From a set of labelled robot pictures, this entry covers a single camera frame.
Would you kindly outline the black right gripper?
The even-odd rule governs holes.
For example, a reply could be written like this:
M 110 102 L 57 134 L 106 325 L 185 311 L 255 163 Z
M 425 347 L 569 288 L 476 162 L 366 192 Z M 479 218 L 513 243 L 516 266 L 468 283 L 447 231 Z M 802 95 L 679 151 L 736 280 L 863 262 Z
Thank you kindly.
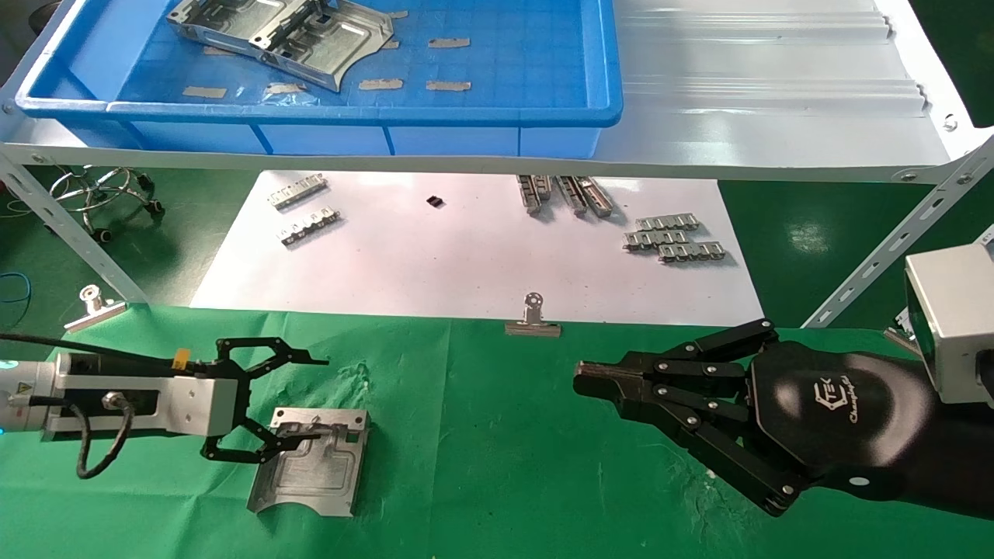
M 922 364 L 778 341 L 773 322 L 763 318 L 664 352 L 628 351 L 617 363 L 579 362 L 574 388 L 611 402 L 624 420 L 653 425 L 774 517 L 810 481 L 739 443 L 734 427 L 745 424 L 742 407 L 719 404 L 713 410 L 708 400 L 675 387 L 738 389 L 746 378 L 741 360 L 756 355 L 750 375 L 757 425 L 803 467 L 815 473 L 887 467 L 912 449 L 938 401 Z

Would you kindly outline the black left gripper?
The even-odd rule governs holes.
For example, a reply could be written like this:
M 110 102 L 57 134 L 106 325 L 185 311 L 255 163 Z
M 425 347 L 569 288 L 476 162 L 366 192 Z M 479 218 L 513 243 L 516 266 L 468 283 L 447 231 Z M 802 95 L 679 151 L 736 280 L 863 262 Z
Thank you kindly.
M 263 427 L 252 418 L 245 418 L 251 400 L 252 378 L 263 377 L 287 364 L 327 366 L 327 359 L 316 359 L 305 348 L 294 348 L 278 337 L 242 337 L 241 339 L 218 339 L 216 366 L 219 367 L 221 393 L 224 404 L 221 416 L 228 420 L 228 427 L 221 436 L 207 436 L 201 446 L 201 456 L 212 461 L 232 464 L 265 464 L 276 459 L 282 452 L 297 450 L 305 441 L 314 441 L 320 434 L 315 432 L 289 432 L 278 435 Z M 238 348 L 269 348 L 273 354 L 262 362 L 242 368 L 231 357 Z M 261 443 L 256 450 L 237 450 L 220 447 L 220 441 L 234 429 L 245 429 Z

